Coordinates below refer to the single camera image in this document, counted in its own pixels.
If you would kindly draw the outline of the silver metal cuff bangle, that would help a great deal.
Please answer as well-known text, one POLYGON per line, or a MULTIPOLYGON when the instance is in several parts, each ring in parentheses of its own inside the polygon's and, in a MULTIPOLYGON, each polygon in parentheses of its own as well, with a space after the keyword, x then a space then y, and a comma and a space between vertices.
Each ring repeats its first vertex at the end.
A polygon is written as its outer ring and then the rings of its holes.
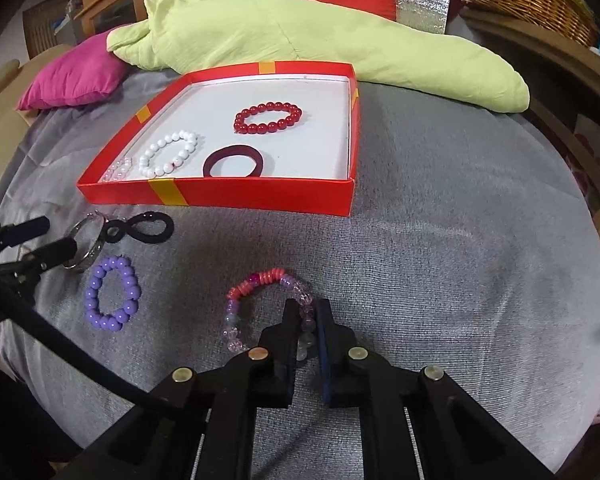
POLYGON ((65 237, 71 238, 75 242, 78 241, 79 232, 81 232, 88 224, 98 222, 99 227, 95 233, 95 237, 89 242, 84 250, 78 248, 76 254, 62 264, 62 267, 68 271, 84 272, 88 269, 96 257, 102 251, 102 246, 105 242, 102 238, 102 230, 106 226, 108 218, 106 214, 98 210, 88 212, 81 220, 76 222, 65 234, 65 237))

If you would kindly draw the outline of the magenta pillow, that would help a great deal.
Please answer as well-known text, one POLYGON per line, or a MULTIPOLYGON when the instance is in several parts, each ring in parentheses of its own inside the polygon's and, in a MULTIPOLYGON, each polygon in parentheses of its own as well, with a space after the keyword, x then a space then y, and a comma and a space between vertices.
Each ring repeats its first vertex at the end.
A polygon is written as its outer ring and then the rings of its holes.
POLYGON ((91 36, 49 62, 23 93, 17 110, 76 107, 111 96, 130 66, 107 50, 107 36, 91 36))

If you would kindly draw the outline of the grey bed blanket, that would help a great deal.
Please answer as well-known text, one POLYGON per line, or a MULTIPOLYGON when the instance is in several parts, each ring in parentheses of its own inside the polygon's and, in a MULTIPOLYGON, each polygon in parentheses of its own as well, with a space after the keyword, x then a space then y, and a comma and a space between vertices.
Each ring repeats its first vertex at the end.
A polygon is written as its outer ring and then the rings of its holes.
MULTIPOLYGON (((47 216, 57 240, 95 207, 76 188, 95 155, 175 79, 132 73, 108 102, 38 116, 0 182, 0 222, 47 216)), ((359 84, 361 135, 350 217, 163 209, 157 246, 125 237, 143 297, 120 333, 83 313, 88 275, 55 269, 35 307, 94 359, 145 390, 175 367, 212 370, 226 292, 279 266, 332 304, 336 321, 394 365, 437 364, 551 470, 600 408, 600 239, 562 158, 519 116, 359 84)), ((82 448, 128 404, 12 323, 10 368, 82 448)), ((363 479, 358 413, 320 399, 316 359, 288 411, 259 411, 253 479, 363 479)))

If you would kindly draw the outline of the red shallow cardboard box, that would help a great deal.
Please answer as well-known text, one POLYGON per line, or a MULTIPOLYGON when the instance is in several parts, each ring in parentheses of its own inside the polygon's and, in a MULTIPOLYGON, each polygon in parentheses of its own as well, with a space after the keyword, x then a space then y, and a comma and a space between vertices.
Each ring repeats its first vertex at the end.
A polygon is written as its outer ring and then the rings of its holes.
POLYGON ((352 65, 275 61, 176 78, 108 141, 76 186, 92 204, 347 217, 360 107, 352 65))

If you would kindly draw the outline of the light green folded blanket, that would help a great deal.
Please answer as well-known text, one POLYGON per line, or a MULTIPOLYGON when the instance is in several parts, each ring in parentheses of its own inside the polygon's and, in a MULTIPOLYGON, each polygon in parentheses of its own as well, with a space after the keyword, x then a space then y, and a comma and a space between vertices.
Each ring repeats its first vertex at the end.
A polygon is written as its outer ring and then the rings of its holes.
POLYGON ((457 36, 315 0, 145 0, 143 21, 107 49, 142 70, 179 74, 270 61, 353 66, 359 80, 417 90, 497 113, 521 113, 530 91, 504 58, 457 36))

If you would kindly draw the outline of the wooden shelf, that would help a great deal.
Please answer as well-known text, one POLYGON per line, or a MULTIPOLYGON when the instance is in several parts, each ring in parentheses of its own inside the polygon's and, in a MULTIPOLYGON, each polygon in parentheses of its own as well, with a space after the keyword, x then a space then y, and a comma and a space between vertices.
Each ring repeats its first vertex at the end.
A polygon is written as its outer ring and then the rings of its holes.
POLYGON ((524 116, 571 162, 600 237, 600 55, 509 16, 468 8, 460 16, 527 81, 531 101, 524 116))

